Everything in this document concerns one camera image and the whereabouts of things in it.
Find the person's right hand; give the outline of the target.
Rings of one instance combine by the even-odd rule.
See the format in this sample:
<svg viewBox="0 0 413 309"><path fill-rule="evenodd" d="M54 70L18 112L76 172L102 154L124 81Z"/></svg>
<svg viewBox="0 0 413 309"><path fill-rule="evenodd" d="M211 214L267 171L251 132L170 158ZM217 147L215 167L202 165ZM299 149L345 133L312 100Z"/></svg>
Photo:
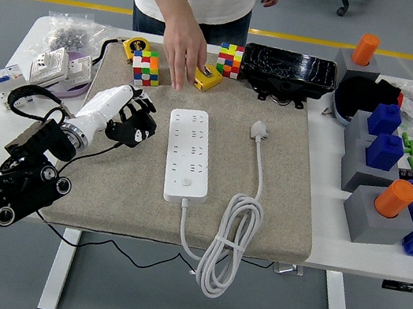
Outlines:
<svg viewBox="0 0 413 309"><path fill-rule="evenodd" d="M190 16L176 15L165 21L163 46L172 88L181 91L195 82L196 70L207 61L207 43L201 27Z"/></svg>

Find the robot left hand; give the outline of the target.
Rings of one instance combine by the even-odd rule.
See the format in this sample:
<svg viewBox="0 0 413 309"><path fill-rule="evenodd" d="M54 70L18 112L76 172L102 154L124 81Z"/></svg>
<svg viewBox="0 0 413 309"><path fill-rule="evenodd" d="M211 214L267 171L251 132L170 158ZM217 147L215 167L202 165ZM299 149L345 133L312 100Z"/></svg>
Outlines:
<svg viewBox="0 0 413 309"><path fill-rule="evenodd" d="M128 147L135 147L155 134L156 111L147 93L122 85L98 92L64 126L91 143L96 132Z"/></svg>

